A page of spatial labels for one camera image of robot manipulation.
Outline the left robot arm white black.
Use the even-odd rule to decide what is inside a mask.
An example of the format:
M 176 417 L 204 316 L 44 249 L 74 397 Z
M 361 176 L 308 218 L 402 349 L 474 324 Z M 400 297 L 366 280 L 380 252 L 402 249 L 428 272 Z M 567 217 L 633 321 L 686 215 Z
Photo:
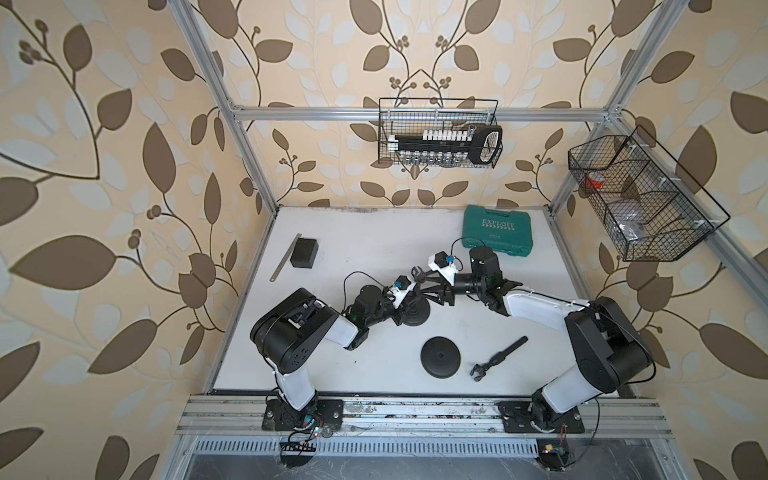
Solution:
M 420 326 L 430 315 L 428 300 L 403 280 L 391 287 L 366 285 L 354 302 L 338 311 L 299 288 L 262 316 L 249 338 L 272 369 L 277 398 L 269 400 L 262 429 L 275 432 L 337 431 L 344 403 L 322 399 L 306 367 L 324 341 L 352 351 L 382 322 Z

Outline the black round stand base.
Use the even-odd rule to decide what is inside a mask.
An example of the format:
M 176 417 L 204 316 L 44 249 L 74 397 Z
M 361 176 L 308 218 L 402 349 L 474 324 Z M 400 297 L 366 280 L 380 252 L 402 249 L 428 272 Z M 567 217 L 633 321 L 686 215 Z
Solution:
M 403 300 L 399 308 L 400 323 L 409 327 L 424 324 L 430 316 L 430 302 L 423 296 L 411 296 Z

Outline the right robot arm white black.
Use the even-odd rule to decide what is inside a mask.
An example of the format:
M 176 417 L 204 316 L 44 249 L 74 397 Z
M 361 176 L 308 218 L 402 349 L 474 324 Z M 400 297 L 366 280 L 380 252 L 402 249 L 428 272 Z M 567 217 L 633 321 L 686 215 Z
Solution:
M 568 431 L 578 406 L 632 384 L 653 364 L 646 342 L 618 304 L 608 298 L 566 300 L 529 289 L 504 277 L 496 253 L 489 247 L 470 250 L 471 271 L 462 273 L 456 258 L 441 251 L 428 260 L 428 269 L 415 266 L 414 290 L 436 304 L 455 304 L 455 296 L 477 299 L 489 310 L 526 319 L 567 334 L 574 364 L 537 389 L 527 406 L 499 405 L 516 431 Z

